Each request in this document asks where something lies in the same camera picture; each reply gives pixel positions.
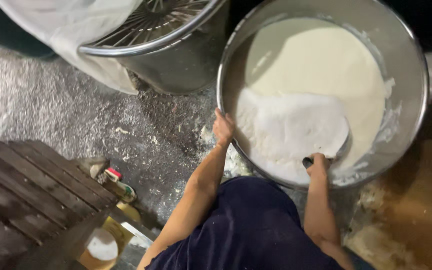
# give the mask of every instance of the person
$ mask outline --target person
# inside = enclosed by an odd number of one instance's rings
[[[241,176],[220,184],[235,123],[218,108],[214,113],[216,146],[137,269],[352,270],[329,206],[325,156],[313,154],[307,169],[303,229],[293,201],[273,181]]]

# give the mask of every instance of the flour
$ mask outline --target flour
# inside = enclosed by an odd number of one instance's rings
[[[236,138],[242,149],[272,176],[289,182],[308,183],[301,159],[312,152],[320,152],[318,145],[308,145],[315,134],[291,140],[284,134],[294,136],[296,133],[287,133],[288,128],[311,126],[315,129],[314,123],[326,125],[326,133],[318,132],[318,142],[325,142],[325,147],[330,147],[328,141],[339,139],[339,134],[331,132],[336,127],[328,126],[340,119],[338,107],[328,107],[332,103],[316,106],[318,109],[310,110],[315,117],[308,118],[301,110],[307,106],[301,101],[300,95],[304,93],[333,97],[342,104],[352,141],[333,169],[350,168],[370,150],[381,125],[387,85],[371,52],[349,31],[327,21],[309,18],[273,23],[255,35],[248,54],[245,80],[247,87],[233,97],[237,99],[232,103],[236,106],[228,111],[235,115]],[[324,98],[321,97],[321,104],[325,104]],[[334,115],[323,108],[333,110]],[[261,122],[264,118],[273,122]]]

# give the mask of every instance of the scoop handle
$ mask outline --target scoop handle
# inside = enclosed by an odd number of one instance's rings
[[[313,158],[312,157],[305,157],[303,158],[303,166],[304,168],[308,169],[313,165]]]

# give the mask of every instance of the metal rim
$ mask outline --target metal rim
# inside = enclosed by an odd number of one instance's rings
[[[330,185],[330,187],[334,190],[342,190],[342,189],[347,189],[347,188],[354,188],[354,187],[360,187],[363,186],[364,184],[367,184],[368,182],[375,180],[378,176],[380,176],[381,174],[383,174],[384,172],[386,172],[388,169],[390,169],[391,167],[393,167],[394,164],[396,164],[402,157],[403,155],[407,152],[407,150],[411,147],[411,145],[414,142],[414,139],[416,138],[422,124],[423,124],[423,120],[424,120],[424,114],[426,113],[426,109],[428,106],[428,97],[429,97],[429,71],[428,71],[428,65],[426,62],[426,58],[424,57],[423,54],[423,50],[418,42],[417,37],[414,35],[413,31],[411,30],[411,28],[408,26],[408,24],[399,16],[399,14],[397,14],[394,10],[392,10],[391,8],[389,8],[387,5],[381,3],[379,0],[375,0],[376,3],[380,4],[384,9],[386,9],[390,14],[392,14],[393,16],[395,16],[395,18],[400,22],[400,24],[405,28],[406,32],[408,33],[410,39],[412,40],[411,44],[413,44],[413,46],[415,47],[416,51],[417,51],[417,56],[419,58],[420,64],[421,64],[421,68],[423,71],[423,90],[422,90],[422,105],[421,105],[421,110],[419,111],[419,116],[416,122],[416,125],[413,129],[413,135],[411,136],[410,140],[408,141],[408,144],[406,145],[406,147],[404,147],[404,151],[401,152],[401,154],[399,155],[398,158],[396,158],[394,160],[394,162],[388,166],[386,166],[385,168],[381,169],[379,172],[375,173],[372,176],[369,176],[366,179],[363,179],[361,181],[357,181],[357,182],[353,182],[353,183],[349,183],[347,185]],[[224,111],[224,106],[223,106],[223,75],[226,71],[226,66],[228,64],[228,61],[230,60],[230,57],[232,56],[229,55],[228,53],[228,48],[229,46],[231,46],[234,37],[237,35],[237,33],[239,32],[239,29],[241,28],[241,26],[248,20],[248,18],[250,18],[255,12],[257,12],[258,10],[264,8],[265,6],[267,6],[268,4],[272,3],[272,1],[266,0],[265,2],[259,4],[258,6],[256,6],[255,8],[253,8],[246,16],[244,16],[244,18],[237,24],[235,30],[233,31],[233,33],[231,34],[229,40],[226,43],[226,46],[224,48],[224,52],[223,52],[223,56],[221,58],[221,61],[219,62],[219,67],[218,67],[218,74],[217,74],[217,83],[216,83],[216,100],[217,100],[217,106],[218,108],[221,110],[222,113],[225,113]],[[268,174],[266,171],[264,171],[263,169],[259,168],[247,155],[246,153],[239,147],[238,142],[236,139],[232,140],[232,145],[234,146],[234,148],[237,150],[237,152],[243,156],[244,160],[246,162],[248,162],[258,173],[260,173],[261,175],[265,176],[268,179],[271,179],[275,182],[277,182],[278,184],[284,186],[284,187],[289,187],[295,190],[299,190],[299,191],[308,191],[308,187],[309,184],[298,184],[298,183],[288,183],[287,181],[282,181],[279,178],[273,177],[270,174]]]
[[[211,18],[226,1],[227,0],[210,0],[201,10],[201,12],[195,15],[190,21],[186,22],[176,30],[154,40],[125,47],[99,47],[92,45],[81,45],[78,47],[78,51],[88,55],[104,57],[135,56],[158,51],[183,40],[186,36],[191,34],[209,18]]]

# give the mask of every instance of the stainless steel bucket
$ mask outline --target stainless steel bucket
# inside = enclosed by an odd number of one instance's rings
[[[345,184],[335,188],[374,179],[410,147],[421,126],[429,91],[426,61],[416,38],[398,15],[378,1],[266,0],[261,3],[239,23],[225,47],[217,77],[218,107],[224,111],[226,91],[245,85],[244,67],[254,34],[271,23],[295,17],[319,18],[352,32],[373,53],[385,82],[395,83],[385,101],[384,117],[371,150],[356,162],[354,170],[337,176]],[[272,177],[257,168],[236,140],[233,145],[261,174],[285,186],[307,189],[307,185]]]
[[[154,8],[148,8],[148,3],[157,8],[159,8],[158,3],[161,3],[164,8],[158,12]],[[147,0],[135,11],[142,10],[141,14],[135,15],[136,20],[143,16],[147,16],[150,20],[155,14],[161,18],[154,21],[154,24],[141,21],[140,25],[137,26],[141,28],[139,32],[135,32],[134,28],[128,28],[126,32],[121,33],[121,36],[126,36],[127,32],[132,31],[144,38],[146,32],[149,36],[151,32],[154,34],[161,27],[168,26],[168,21],[164,21],[164,16],[177,19],[186,18],[180,15],[182,10],[177,9],[182,3],[186,5],[204,3],[205,6],[197,14],[191,14],[192,17],[189,17],[190,19],[181,27],[164,33],[154,40],[147,40],[146,38],[139,44],[130,42],[126,46],[116,40],[119,45],[113,46],[115,41],[108,39],[105,43],[96,41],[95,44],[97,45],[81,46],[79,52],[93,56],[117,58],[118,62],[135,72],[139,78],[149,83],[160,93],[183,95],[203,90],[215,81],[218,73],[218,63],[227,38],[228,1]],[[178,12],[176,13],[177,16],[172,14],[171,8],[174,6]]]

